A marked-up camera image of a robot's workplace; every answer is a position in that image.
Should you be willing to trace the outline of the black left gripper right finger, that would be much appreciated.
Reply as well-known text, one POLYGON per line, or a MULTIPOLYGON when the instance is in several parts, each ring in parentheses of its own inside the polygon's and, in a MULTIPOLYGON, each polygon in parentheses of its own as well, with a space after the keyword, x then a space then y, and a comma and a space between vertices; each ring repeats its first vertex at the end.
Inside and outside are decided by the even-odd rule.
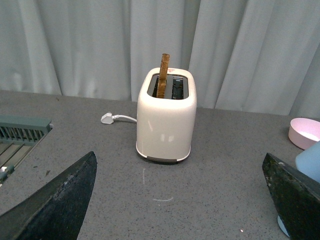
POLYGON ((267 153, 262 171, 275 209, 292 240, 320 238, 320 184, 267 153))

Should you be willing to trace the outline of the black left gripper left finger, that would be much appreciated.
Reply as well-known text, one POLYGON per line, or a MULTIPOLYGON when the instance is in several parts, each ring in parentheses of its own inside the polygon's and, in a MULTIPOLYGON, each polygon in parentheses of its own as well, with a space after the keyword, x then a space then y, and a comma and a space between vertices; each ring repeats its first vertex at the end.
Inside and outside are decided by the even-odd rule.
POLYGON ((75 240, 97 174, 93 151, 0 217, 2 240, 75 240))

